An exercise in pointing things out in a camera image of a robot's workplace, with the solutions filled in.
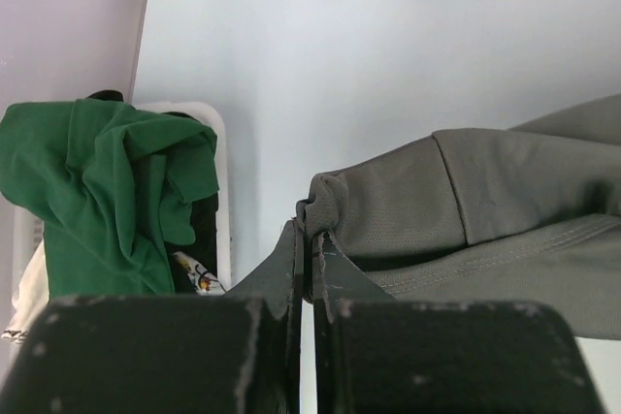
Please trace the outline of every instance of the clothing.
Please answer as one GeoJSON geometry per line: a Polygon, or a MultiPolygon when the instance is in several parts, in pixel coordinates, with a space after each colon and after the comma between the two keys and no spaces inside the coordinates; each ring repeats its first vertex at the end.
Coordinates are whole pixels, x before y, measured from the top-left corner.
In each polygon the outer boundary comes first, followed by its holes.
{"type": "Polygon", "coordinates": [[[19,288],[13,295],[13,307],[16,312],[5,330],[2,338],[21,344],[26,338],[32,323],[39,313],[48,305],[49,286],[46,271],[46,252],[40,243],[19,282],[19,288]]]}
{"type": "Polygon", "coordinates": [[[511,131],[439,131],[317,175],[307,238],[403,300],[533,300],[621,339],[621,96],[511,131]]]}
{"type": "Polygon", "coordinates": [[[198,261],[206,270],[217,275],[217,248],[215,214],[218,209],[217,194],[192,203],[190,225],[196,241],[188,245],[166,243],[169,263],[177,293],[195,293],[196,289],[188,279],[186,270],[173,257],[175,252],[183,252],[198,261]]]}
{"type": "Polygon", "coordinates": [[[125,102],[123,94],[120,91],[115,91],[113,89],[104,89],[103,91],[97,91],[88,96],[88,99],[97,99],[98,101],[107,102],[125,102]]]}
{"type": "Polygon", "coordinates": [[[49,294],[174,293],[165,242],[191,244],[217,191],[201,123],[92,99],[9,107],[0,191],[46,224],[49,294]]]}
{"type": "Polygon", "coordinates": [[[224,294],[224,289],[215,275],[205,269],[196,259],[183,252],[176,252],[173,254],[173,257],[186,271],[197,294],[201,296],[220,296],[224,294]]]}

